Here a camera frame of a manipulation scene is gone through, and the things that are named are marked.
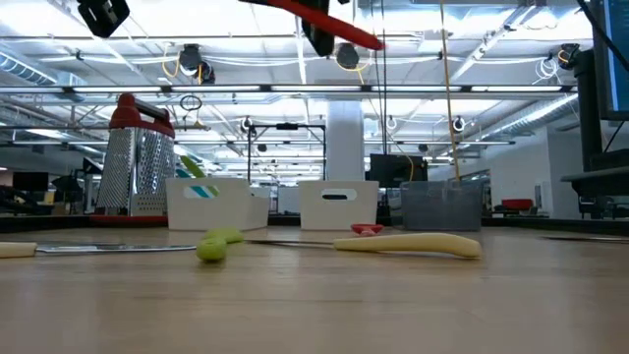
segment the transparent container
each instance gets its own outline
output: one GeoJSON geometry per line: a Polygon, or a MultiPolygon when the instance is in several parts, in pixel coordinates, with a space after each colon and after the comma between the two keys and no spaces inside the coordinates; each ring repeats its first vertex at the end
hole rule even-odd
{"type": "Polygon", "coordinates": [[[402,225],[414,231],[479,231],[482,185],[476,182],[404,182],[402,225]]]}

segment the wooden table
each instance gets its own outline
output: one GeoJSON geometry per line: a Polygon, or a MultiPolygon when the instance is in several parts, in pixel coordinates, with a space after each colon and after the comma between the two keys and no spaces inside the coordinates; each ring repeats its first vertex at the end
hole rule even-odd
{"type": "MultiPolygon", "coordinates": [[[[269,228],[248,238],[346,233],[269,228]]],[[[483,261],[231,245],[0,261],[0,352],[569,353],[629,351],[629,246],[486,228],[483,261]]],[[[76,229],[0,240],[195,243],[200,233],[76,229]]]]}

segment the office room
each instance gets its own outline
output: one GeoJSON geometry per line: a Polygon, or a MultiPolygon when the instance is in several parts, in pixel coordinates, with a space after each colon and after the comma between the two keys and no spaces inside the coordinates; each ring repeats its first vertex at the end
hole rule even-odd
{"type": "Polygon", "coordinates": [[[612,0],[4,0],[2,353],[624,353],[612,0]]]}

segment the white storage container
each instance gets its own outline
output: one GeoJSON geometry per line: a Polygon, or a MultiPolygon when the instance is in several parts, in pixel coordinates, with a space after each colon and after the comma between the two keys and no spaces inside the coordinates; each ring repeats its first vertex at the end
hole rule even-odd
{"type": "Polygon", "coordinates": [[[300,182],[304,230],[350,230],[355,223],[375,224],[376,181],[300,182]]]}
{"type": "Polygon", "coordinates": [[[255,197],[239,178],[170,178],[166,181],[168,228],[253,230],[268,224],[269,198],[255,197]]]}

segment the box grater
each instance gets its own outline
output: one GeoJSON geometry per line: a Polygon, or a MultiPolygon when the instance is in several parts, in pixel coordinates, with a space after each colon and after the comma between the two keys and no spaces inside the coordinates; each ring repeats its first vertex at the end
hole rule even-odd
{"type": "Polygon", "coordinates": [[[166,178],[175,175],[175,131],[168,111],[123,93],[114,111],[96,213],[166,214],[166,178]]]}

